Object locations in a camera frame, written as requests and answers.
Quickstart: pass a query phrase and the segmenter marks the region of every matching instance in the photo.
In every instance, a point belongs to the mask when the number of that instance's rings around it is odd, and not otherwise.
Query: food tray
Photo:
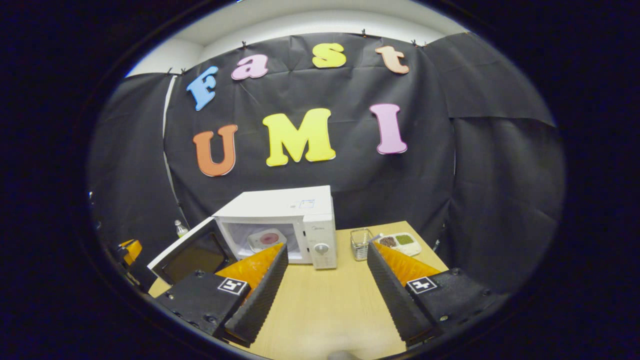
[[[287,238],[274,227],[251,234],[246,239],[253,252],[260,252],[279,243],[287,243]]]
[[[389,243],[388,238],[392,238],[391,243],[393,246],[386,245]],[[418,243],[418,241],[413,237],[413,235],[409,233],[397,233],[391,235],[384,235],[379,239],[374,240],[376,243],[380,243],[382,245],[388,246],[391,249],[398,250],[407,256],[414,256],[420,254],[422,251],[422,247]]]

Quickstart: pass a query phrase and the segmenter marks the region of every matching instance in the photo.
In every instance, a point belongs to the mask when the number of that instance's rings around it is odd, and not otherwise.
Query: white microwave
[[[213,241],[207,234],[214,235]],[[164,249],[147,267],[175,284],[195,268],[214,271],[227,262],[223,258],[241,260],[277,243],[286,243],[289,263],[313,264],[316,269],[337,267],[328,185],[243,192]]]

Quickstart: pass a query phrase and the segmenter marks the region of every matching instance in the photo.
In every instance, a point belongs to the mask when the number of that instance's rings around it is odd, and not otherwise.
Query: orange object
[[[269,270],[269,267],[283,245],[283,243],[279,243],[268,249],[264,249],[257,254],[227,266],[219,272],[216,272],[216,275],[248,282],[249,286],[251,286],[251,291],[249,291],[249,294],[247,294],[245,298],[248,299],[262,281],[264,274]]]
[[[404,255],[402,252],[376,243],[375,241],[373,245],[378,249],[380,255],[382,255],[382,258],[387,262],[387,265],[391,268],[391,271],[394,272],[394,275],[402,286],[406,286],[407,281],[432,276],[441,272],[411,256]]]

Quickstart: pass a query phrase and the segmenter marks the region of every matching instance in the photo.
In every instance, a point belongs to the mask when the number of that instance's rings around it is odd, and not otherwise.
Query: white wall
[[[217,28],[220,23],[216,22],[216,17],[219,18],[223,12],[220,11],[190,25],[159,45],[142,59],[127,76],[147,72],[167,72],[172,67],[172,72],[178,73],[180,69],[190,69],[214,56],[241,47],[242,41],[251,44],[288,35],[327,32],[360,33],[362,29],[366,29],[367,34],[370,35],[394,38],[405,42],[416,40],[418,44],[423,45],[425,42],[430,43],[446,35],[466,31],[460,25],[436,12],[426,8],[421,9],[426,14],[423,23],[433,24],[433,27],[417,24],[407,20],[406,17],[376,12],[318,10],[281,16],[243,27],[236,24],[233,31],[223,31]],[[211,34],[214,32],[224,35],[212,39]]]
[[[190,41],[170,38],[158,45],[151,53],[144,57],[127,76],[145,74],[148,72],[178,73],[180,69],[190,69],[199,63],[204,46]]]

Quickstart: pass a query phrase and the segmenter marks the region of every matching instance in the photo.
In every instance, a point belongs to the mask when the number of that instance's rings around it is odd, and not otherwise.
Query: orange letter
[[[406,74],[409,72],[409,67],[400,64],[398,58],[404,58],[404,54],[396,51],[393,46],[383,46],[376,49],[376,53],[382,54],[382,60],[385,61],[387,68],[398,74]]]
[[[238,130],[237,125],[226,125],[218,129],[218,135],[222,136],[222,149],[225,155],[221,163],[215,163],[211,159],[211,139],[213,131],[205,131],[193,137],[196,144],[196,157],[198,167],[206,176],[226,175],[236,164],[236,145],[234,143],[234,133]]]

